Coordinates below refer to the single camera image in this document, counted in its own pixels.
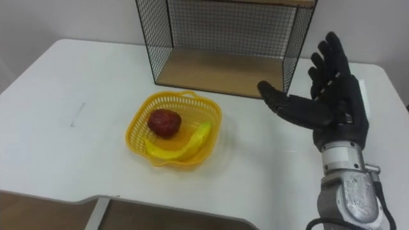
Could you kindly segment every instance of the yellow banana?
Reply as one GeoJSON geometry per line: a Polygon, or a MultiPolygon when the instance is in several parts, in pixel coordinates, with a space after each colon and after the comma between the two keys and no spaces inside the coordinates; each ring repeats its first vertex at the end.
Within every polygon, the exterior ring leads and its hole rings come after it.
{"type": "Polygon", "coordinates": [[[208,121],[200,124],[197,130],[190,137],[189,142],[182,149],[176,151],[162,149],[145,138],[144,141],[146,145],[146,152],[150,156],[162,160],[189,158],[197,153],[197,151],[199,151],[199,149],[206,143],[210,131],[212,131],[212,122],[208,121]]]}

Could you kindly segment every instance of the yellow plastic basket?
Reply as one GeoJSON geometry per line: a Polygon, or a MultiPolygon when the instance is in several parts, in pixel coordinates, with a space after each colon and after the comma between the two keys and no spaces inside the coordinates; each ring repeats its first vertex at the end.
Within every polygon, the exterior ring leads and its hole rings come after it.
{"type": "Polygon", "coordinates": [[[128,147],[137,154],[140,154],[151,162],[154,166],[172,165],[176,167],[188,167],[200,164],[212,152],[219,134],[222,111],[213,101],[197,96],[193,91],[182,92],[159,92],[151,95],[142,104],[141,108],[133,118],[128,127],[126,141],[128,147]],[[181,116],[181,126],[179,132],[170,139],[157,137],[147,125],[151,111],[155,109],[169,109],[177,112],[181,116]],[[207,121],[212,122],[212,131],[206,144],[192,157],[177,161],[165,161],[151,157],[146,154],[144,138],[148,138],[156,146],[166,150],[179,150],[189,141],[190,136],[197,127],[207,121]]]}

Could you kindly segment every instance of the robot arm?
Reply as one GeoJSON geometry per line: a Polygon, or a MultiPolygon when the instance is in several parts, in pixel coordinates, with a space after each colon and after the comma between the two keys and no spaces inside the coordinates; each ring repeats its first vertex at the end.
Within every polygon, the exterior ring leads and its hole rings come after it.
{"type": "Polygon", "coordinates": [[[313,141],[321,152],[324,177],[318,196],[321,218],[307,226],[324,224],[326,230],[381,229],[383,212],[391,229],[396,229],[387,210],[379,182],[380,168],[367,165],[362,156],[369,122],[359,82],[350,72],[338,37],[329,32],[314,53],[315,67],[311,100],[286,95],[263,81],[261,97],[278,116],[313,130],[313,141]]]}

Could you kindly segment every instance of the apple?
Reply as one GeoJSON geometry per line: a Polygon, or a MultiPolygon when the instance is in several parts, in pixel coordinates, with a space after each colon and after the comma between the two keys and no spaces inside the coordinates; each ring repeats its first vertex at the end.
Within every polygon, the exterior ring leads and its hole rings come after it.
{"type": "Polygon", "coordinates": [[[179,131],[181,117],[168,109],[156,109],[148,120],[149,129],[159,137],[169,138],[179,131]]]}

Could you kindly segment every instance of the cable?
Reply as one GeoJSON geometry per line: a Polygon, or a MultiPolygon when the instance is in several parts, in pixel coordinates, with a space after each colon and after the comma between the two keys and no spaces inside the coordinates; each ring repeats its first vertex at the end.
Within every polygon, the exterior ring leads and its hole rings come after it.
{"type": "Polygon", "coordinates": [[[392,216],[392,214],[390,214],[390,211],[388,210],[388,207],[386,206],[385,196],[383,195],[382,183],[380,181],[375,181],[373,185],[375,187],[375,194],[378,196],[381,202],[383,212],[386,216],[386,219],[389,221],[390,230],[396,230],[396,223],[395,223],[394,217],[392,216]]]}
{"type": "Polygon", "coordinates": [[[338,220],[335,218],[316,218],[312,221],[310,221],[310,223],[308,223],[307,227],[305,230],[312,230],[314,226],[318,225],[318,224],[336,224],[338,226],[342,226],[342,227],[347,227],[348,229],[351,230],[367,230],[361,227],[358,227],[354,224],[351,224],[349,222],[343,221],[343,220],[338,220]]]}

